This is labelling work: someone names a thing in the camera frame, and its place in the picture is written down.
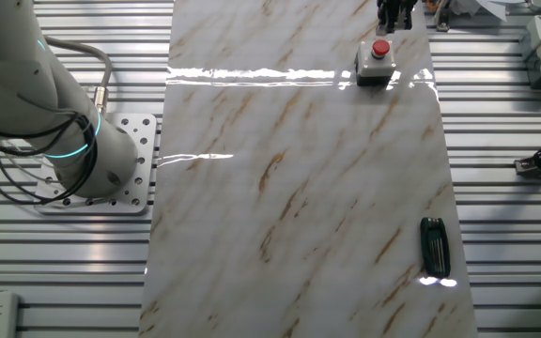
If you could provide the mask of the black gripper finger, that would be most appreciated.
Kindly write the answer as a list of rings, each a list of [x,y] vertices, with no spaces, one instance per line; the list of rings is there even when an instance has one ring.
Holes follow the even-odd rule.
[[[417,0],[401,0],[398,7],[398,21],[402,23],[404,30],[412,28],[412,12]]]
[[[395,27],[395,0],[378,0],[378,35],[393,33]]]

